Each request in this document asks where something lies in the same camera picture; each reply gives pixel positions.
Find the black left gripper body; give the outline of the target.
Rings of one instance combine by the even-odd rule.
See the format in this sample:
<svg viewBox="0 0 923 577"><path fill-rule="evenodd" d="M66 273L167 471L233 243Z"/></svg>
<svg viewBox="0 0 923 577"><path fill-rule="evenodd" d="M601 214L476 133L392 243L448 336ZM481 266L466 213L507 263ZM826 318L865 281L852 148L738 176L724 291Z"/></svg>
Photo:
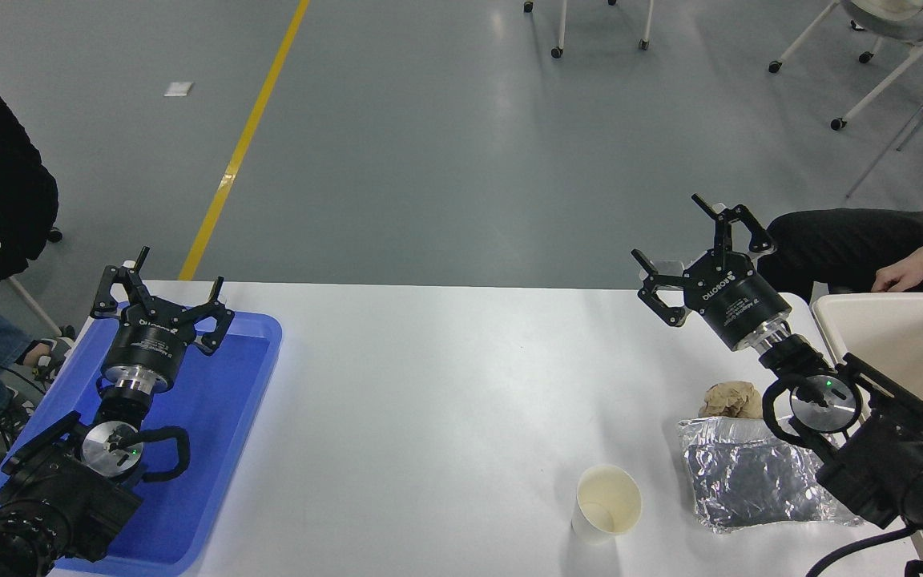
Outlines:
<svg viewBox="0 0 923 577"><path fill-rule="evenodd" d="M158 379L175 379L191 343L191 324L176 324L172 315L149 317L143 305L120 313L119 329L106 355L107 379L120 379L140 368Z"/></svg>

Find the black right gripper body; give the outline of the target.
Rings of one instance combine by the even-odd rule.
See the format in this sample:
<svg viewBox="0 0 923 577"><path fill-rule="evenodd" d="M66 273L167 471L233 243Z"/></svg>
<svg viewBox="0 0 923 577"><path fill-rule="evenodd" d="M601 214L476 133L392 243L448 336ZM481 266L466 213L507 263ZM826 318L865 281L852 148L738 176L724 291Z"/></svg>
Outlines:
<svg viewBox="0 0 923 577"><path fill-rule="evenodd" d="M754 347L788 319L791 307L755 270L746 253L705 252L683 272L686 307L704 321L730 350Z"/></svg>

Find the person's hand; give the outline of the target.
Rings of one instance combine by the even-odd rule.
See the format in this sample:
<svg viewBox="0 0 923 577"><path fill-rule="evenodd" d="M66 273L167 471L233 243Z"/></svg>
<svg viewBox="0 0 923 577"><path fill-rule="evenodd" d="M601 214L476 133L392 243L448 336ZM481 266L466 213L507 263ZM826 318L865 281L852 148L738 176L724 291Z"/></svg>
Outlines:
<svg viewBox="0 0 923 577"><path fill-rule="evenodd" d="M923 281L923 253L915 251L904 259L876 270L872 293L901 293Z"/></svg>

